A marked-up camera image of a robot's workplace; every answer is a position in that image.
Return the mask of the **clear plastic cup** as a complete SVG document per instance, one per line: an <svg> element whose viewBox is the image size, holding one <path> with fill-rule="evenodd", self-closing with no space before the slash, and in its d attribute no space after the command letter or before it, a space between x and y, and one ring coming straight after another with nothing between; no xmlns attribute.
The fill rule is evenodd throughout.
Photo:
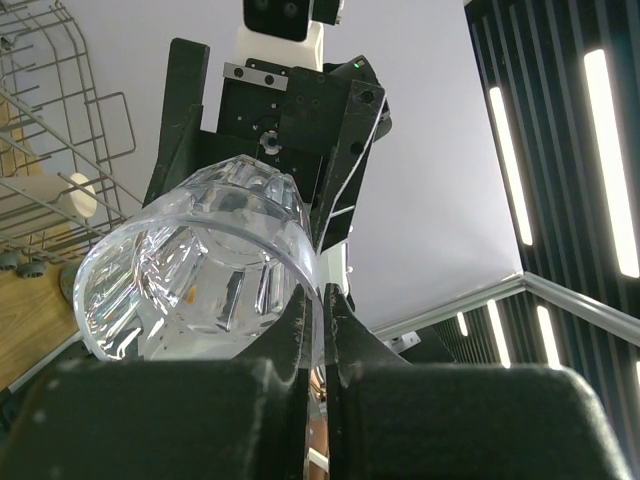
<svg viewBox="0 0 640 480"><path fill-rule="evenodd" d="M309 218L292 176L247 155L202 168L100 240L75 318L101 361L229 359L319 304Z"/></svg>

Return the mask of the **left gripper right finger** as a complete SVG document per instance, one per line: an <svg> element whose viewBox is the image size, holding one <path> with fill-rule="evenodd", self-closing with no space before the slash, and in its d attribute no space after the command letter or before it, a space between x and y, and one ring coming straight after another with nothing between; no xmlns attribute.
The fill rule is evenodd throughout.
<svg viewBox="0 0 640 480"><path fill-rule="evenodd" d="M413 365L324 293L334 479L629 479L593 389L566 368Z"/></svg>

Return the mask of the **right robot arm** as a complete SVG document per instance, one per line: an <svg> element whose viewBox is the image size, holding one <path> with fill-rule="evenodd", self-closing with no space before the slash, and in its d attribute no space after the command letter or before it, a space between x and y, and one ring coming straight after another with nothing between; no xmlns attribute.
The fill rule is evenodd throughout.
<svg viewBox="0 0 640 480"><path fill-rule="evenodd" d="M213 132L200 126L210 50L173 40L147 199L200 167L254 154L293 176L320 250L344 244L371 146L392 120L365 57L323 61L323 29L338 22L341 8L338 1L245 2Z"/></svg>

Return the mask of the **beige plastic cup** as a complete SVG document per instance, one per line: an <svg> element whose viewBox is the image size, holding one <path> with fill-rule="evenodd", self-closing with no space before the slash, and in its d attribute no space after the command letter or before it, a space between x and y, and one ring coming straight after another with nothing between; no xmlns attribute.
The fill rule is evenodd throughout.
<svg viewBox="0 0 640 480"><path fill-rule="evenodd" d="M1 178L1 213L24 211L27 207L49 206L76 218L91 218L98 202L88 178L74 172L63 178L58 174Z"/></svg>

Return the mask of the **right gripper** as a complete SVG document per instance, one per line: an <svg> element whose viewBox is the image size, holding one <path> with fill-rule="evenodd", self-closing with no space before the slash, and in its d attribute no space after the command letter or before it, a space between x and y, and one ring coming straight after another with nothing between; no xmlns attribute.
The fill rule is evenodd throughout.
<svg viewBox="0 0 640 480"><path fill-rule="evenodd" d="M195 170L210 48L170 43L148 206ZM321 71L249 59L226 63L214 159L248 155L294 177L321 254L350 232L370 146L388 132L386 92L365 58Z"/></svg>

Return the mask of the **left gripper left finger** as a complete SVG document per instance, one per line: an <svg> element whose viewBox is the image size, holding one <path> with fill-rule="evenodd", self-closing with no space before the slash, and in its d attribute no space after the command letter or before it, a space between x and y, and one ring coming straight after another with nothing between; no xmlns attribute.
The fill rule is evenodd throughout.
<svg viewBox="0 0 640 480"><path fill-rule="evenodd" d="M308 299L231 360L56 365L1 453L5 479L300 479Z"/></svg>

